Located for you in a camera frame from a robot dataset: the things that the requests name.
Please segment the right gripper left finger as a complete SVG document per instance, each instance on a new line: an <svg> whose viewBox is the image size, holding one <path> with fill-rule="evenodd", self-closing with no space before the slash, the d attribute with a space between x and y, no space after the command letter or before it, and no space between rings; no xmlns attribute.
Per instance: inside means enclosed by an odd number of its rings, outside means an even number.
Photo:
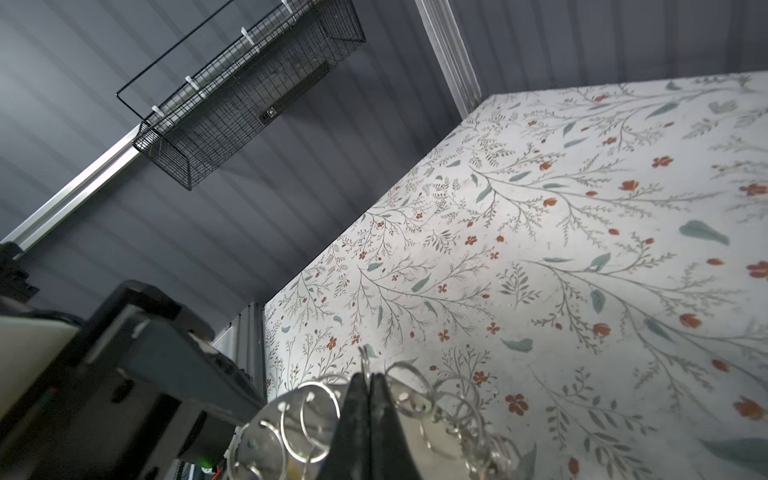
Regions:
<svg viewBox="0 0 768 480"><path fill-rule="evenodd" d="M369 392L365 376L350 381L331 448L317 480L364 480L370 477Z"/></svg>

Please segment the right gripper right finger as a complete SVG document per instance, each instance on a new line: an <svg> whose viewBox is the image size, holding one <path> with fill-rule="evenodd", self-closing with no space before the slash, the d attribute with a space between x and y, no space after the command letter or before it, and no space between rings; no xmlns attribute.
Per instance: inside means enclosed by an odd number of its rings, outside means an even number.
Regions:
<svg viewBox="0 0 768 480"><path fill-rule="evenodd" d="M369 392L370 478L419 480L386 377L371 377Z"/></svg>

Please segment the keyring bunch with grey strap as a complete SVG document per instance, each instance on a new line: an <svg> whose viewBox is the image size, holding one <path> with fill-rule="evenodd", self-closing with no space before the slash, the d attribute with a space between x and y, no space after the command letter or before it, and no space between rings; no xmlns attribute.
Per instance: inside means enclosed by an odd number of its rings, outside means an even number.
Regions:
<svg viewBox="0 0 768 480"><path fill-rule="evenodd" d="M370 358L360 353L370 392ZM537 453L522 452L493 434L474 386L460 377L454 393L429 383L414 366L384 372L420 479L531 479ZM306 381L264 407L236 430L220 479L316 479L327 458L351 378L329 374Z"/></svg>

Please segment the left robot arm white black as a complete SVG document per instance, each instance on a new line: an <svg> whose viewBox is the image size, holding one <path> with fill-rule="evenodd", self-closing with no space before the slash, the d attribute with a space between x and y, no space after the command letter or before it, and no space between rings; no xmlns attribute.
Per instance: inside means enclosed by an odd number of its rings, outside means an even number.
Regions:
<svg viewBox="0 0 768 480"><path fill-rule="evenodd" d="M158 288L121 283L89 319L31 306L1 247L1 475L160 479L217 465L264 395L210 326Z"/></svg>

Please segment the floral table mat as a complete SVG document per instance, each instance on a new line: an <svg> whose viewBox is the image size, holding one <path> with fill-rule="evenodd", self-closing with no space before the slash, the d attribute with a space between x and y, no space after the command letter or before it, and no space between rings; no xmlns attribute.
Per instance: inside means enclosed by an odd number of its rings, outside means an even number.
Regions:
<svg viewBox="0 0 768 480"><path fill-rule="evenodd" d="M265 320L270 396L366 353L533 479L763 479L767 75L494 95Z"/></svg>

